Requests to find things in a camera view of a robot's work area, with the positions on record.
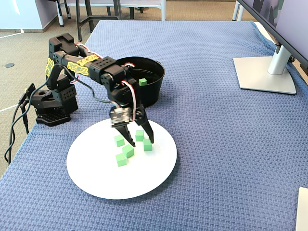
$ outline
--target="white plate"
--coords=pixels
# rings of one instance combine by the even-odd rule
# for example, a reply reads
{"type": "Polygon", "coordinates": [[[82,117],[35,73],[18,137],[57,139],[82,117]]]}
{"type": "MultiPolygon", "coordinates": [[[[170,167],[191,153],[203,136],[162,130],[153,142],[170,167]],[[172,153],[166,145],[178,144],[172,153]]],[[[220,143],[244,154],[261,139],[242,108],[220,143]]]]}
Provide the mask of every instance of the white plate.
{"type": "MultiPolygon", "coordinates": [[[[143,151],[143,142],[135,142],[135,155],[125,166],[118,167],[114,136],[110,119],[92,125],[73,142],[67,154],[67,171],[73,182],[83,191],[105,199],[128,199],[143,195],[163,183],[177,160],[177,148],[171,135],[159,124],[150,121],[154,131],[153,150],[143,151]]],[[[136,123],[128,125],[135,141],[136,123]]]]}

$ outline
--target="gray carpet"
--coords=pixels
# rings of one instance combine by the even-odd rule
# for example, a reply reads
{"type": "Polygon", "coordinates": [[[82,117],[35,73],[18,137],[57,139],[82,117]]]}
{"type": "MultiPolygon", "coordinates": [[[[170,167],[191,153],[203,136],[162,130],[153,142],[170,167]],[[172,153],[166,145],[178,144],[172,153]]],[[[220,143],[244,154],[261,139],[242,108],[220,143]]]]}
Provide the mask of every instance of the gray carpet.
{"type": "MultiPolygon", "coordinates": [[[[234,2],[206,2],[206,1],[168,1],[167,2],[167,20],[201,20],[201,21],[230,21],[234,10],[234,2]]],[[[31,83],[36,86],[41,85],[45,78],[45,66],[48,57],[48,40],[54,36],[70,33],[77,41],[76,13],[75,8],[71,7],[72,19],[64,18],[65,27],[59,27],[55,22],[45,33],[25,33],[13,37],[0,39],[0,110],[17,104],[18,99],[31,83]],[[12,68],[4,68],[6,63],[15,63],[12,68]]],[[[105,7],[93,7],[93,14],[106,15],[105,7]]],[[[128,8],[123,8],[123,17],[129,20],[128,8]]],[[[160,20],[161,12],[157,8],[150,8],[143,14],[135,11],[135,20],[160,20]]],[[[245,11],[244,21],[254,20],[254,18],[245,11]]],[[[0,33],[1,36],[12,33],[0,33]]],[[[83,43],[90,36],[89,26],[82,27],[83,43]]],[[[8,147],[10,124],[14,109],[0,112],[0,176],[4,173],[7,163],[3,154],[8,147]]],[[[31,108],[28,113],[29,128],[35,123],[35,112],[31,108]]],[[[23,140],[26,137],[23,122],[16,124],[16,142],[13,147],[15,154],[23,140]]]]}

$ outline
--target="black plastic bowl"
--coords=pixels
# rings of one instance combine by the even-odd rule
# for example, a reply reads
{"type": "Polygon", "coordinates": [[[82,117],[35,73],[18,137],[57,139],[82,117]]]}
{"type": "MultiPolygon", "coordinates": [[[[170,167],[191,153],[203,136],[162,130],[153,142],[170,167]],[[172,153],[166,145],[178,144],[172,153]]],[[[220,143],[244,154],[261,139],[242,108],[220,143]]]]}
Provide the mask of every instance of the black plastic bowl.
{"type": "Polygon", "coordinates": [[[118,59],[119,65],[126,63],[133,63],[135,65],[131,71],[132,78],[138,82],[142,78],[147,80],[147,85],[139,86],[139,96],[144,107],[152,106],[158,100],[165,69],[159,62],[148,58],[127,57],[118,59]]]}

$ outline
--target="green block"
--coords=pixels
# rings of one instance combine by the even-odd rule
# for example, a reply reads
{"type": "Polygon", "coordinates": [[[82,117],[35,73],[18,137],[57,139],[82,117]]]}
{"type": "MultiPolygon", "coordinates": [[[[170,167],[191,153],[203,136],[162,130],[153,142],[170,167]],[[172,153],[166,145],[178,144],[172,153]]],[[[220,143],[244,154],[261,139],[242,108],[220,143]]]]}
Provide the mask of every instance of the green block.
{"type": "Polygon", "coordinates": [[[126,145],[122,148],[123,153],[126,155],[126,158],[130,158],[134,155],[134,148],[130,145],[126,145]]]}
{"type": "Polygon", "coordinates": [[[143,150],[144,151],[152,151],[152,143],[149,139],[143,140],[143,150]]]}
{"type": "Polygon", "coordinates": [[[115,136],[115,142],[117,147],[121,147],[125,144],[124,137],[122,135],[115,136]]]}
{"type": "Polygon", "coordinates": [[[145,78],[139,79],[139,86],[144,86],[144,85],[147,85],[147,84],[148,84],[148,81],[146,81],[145,78]]]}
{"type": "Polygon", "coordinates": [[[116,161],[117,161],[117,166],[121,167],[123,165],[127,165],[127,158],[125,153],[121,153],[119,155],[116,155],[116,161]]]}
{"type": "Polygon", "coordinates": [[[136,131],[136,141],[143,141],[143,131],[136,131]]]}

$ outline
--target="blue tablecloth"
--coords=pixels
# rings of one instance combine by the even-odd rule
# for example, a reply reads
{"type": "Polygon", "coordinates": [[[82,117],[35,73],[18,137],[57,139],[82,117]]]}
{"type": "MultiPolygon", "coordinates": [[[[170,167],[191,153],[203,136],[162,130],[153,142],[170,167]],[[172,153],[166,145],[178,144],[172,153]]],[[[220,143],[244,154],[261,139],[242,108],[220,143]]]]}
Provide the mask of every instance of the blue tablecloth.
{"type": "MultiPolygon", "coordinates": [[[[1,230],[295,229],[298,188],[308,187],[308,87],[290,65],[295,96],[239,88],[232,59],[274,51],[252,22],[100,21],[87,45],[165,67],[147,114],[173,136],[176,166],[162,185],[133,199],[78,188],[67,152],[108,117],[110,105],[77,83],[71,122],[36,124],[0,180],[1,230]]],[[[81,79],[106,98],[103,86],[81,79]]]]}

